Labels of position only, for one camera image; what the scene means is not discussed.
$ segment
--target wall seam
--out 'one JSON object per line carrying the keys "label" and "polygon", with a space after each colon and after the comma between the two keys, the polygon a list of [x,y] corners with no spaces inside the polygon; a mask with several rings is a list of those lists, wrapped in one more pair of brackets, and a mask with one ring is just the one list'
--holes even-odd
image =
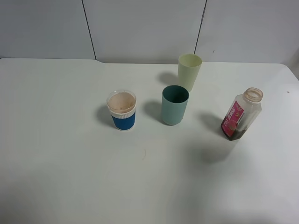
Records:
{"label": "wall seam", "polygon": [[194,54],[195,54],[195,52],[196,52],[196,48],[197,48],[197,43],[198,43],[198,39],[199,39],[200,30],[201,30],[202,22],[203,22],[203,20],[204,20],[204,16],[205,16],[205,12],[206,12],[206,3],[207,3],[207,0],[206,0],[206,2],[205,2],[204,11],[202,12],[202,16],[201,16],[201,21],[200,21],[200,26],[199,26],[199,30],[198,30],[197,40],[196,40],[196,44],[195,44]]}
{"label": "wall seam", "polygon": [[97,57],[96,57],[95,51],[94,51],[94,46],[93,46],[93,39],[92,39],[92,35],[90,33],[90,28],[89,28],[89,24],[88,24],[88,20],[87,20],[87,15],[86,15],[86,11],[85,11],[84,2],[83,2],[83,0],[81,0],[81,2],[82,2],[83,10],[84,10],[84,15],[85,15],[86,23],[87,23],[87,28],[88,28],[88,32],[89,32],[90,41],[91,41],[92,47],[93,47],[94,59],[97,60]]}

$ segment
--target blue label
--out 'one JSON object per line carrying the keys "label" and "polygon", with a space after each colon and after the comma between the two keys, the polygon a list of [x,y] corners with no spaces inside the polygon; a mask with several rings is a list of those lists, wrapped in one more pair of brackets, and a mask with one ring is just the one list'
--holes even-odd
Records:
{"label": "blue label", "polygon": [[133,127],[135,123],[135,113],[136,112],[134,112],[134,114],[131,117],[125,119],[119,119],[112,116],[115,126],[121,130],[130,129],[131,127]]}

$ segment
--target disposable cup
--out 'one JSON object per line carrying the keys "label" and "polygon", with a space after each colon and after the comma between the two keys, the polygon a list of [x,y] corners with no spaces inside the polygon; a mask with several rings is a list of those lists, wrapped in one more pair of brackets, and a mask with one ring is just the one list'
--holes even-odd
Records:
{"label": "disposable cup", "polygon": [[107,98],[107,106],[116,128],[126,131],[135,123],[136,96],[129,90],[115,90]]}

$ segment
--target bottle opening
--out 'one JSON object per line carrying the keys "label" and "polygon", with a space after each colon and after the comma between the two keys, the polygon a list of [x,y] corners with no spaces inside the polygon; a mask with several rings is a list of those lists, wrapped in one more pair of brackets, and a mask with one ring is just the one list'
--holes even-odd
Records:
{"label": "bottle opening", "polygon": [[244,97],[250,102],[258,103],[263,98],[263,92],[258,88],[251,87],[244,92]]}

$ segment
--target dark liquid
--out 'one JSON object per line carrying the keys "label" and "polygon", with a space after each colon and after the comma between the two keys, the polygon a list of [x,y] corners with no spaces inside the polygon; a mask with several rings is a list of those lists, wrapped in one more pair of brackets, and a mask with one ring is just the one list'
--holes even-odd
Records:
{"label": "dark liquid", "polygon": [[221,123],[221,129],[222,129],[223,133],[225,134],[225,136],[228,138],[228,140],[233,141],[233,140],[240,139],[244,135],[244,133],[247,131],[247,129],[245,129],[245,130],[237,130],[236,129],[234,131],[234,133],[232,134],[232,136],[229,137],[222,128],[222,125],[225,120],[226,120],[226,118],[224,118],[223,122]]}

